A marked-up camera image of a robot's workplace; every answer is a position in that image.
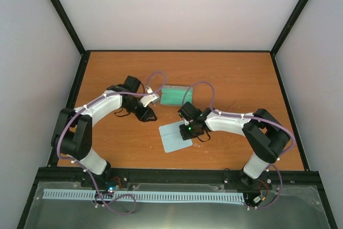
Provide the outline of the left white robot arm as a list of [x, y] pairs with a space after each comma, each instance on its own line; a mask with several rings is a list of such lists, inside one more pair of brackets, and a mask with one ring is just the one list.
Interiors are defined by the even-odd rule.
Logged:
[[61, 159], [77, 162], [86, 171], [93, 173], [92, 180], [99, 187], [111, 183], [110, 163], [99, 156], [92, 147], [93, 127], [108, 114], [124, 109], [134, 114], [141, 122], [156, 121], [157, 116], [149, 106], [159, 100], [159, 95], [150, 87], [138, 93], [141, 81], [127, 76], [125, 82], [109, 86], [99, 97], [75, 109], [60, 111], [52, 147]]

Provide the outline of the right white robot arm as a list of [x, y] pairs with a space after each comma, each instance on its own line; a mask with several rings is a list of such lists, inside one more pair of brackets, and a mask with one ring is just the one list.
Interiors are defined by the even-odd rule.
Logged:
[[244, 136], [253, 153], [240, 172], [238, 181], [246, 188], [253, 187], [262, 173], [275, 163], [292, 141], [292, 134], [267, 110], [254, 113], [227, 113], [207, 108], [204, 111], [186, 102], [178, 110], [184, 124], [179, 126], [182, 139], [200, 139], [210, 132], [223, 131]]

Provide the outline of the light blue cleaning cloth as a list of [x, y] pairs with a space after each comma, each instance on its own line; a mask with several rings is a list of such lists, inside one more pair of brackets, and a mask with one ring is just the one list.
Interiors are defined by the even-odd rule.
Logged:
[[180, 133], [180, 125], [184, 125], [184, 121], [174, 122], [171, 124], [159, 127], [159, 133], [166, 153], [171, 153], [192, 146], [192, 140], [183, 140]]

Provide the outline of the grey glasses case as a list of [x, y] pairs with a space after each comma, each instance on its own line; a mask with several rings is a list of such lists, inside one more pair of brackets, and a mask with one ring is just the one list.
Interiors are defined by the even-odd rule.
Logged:
[[187, 86], [165, 85], [161, 89], [160, 103], [166, 106], [182, 106], [186, 102], [192, 103], [193, 89], [187, 91]]

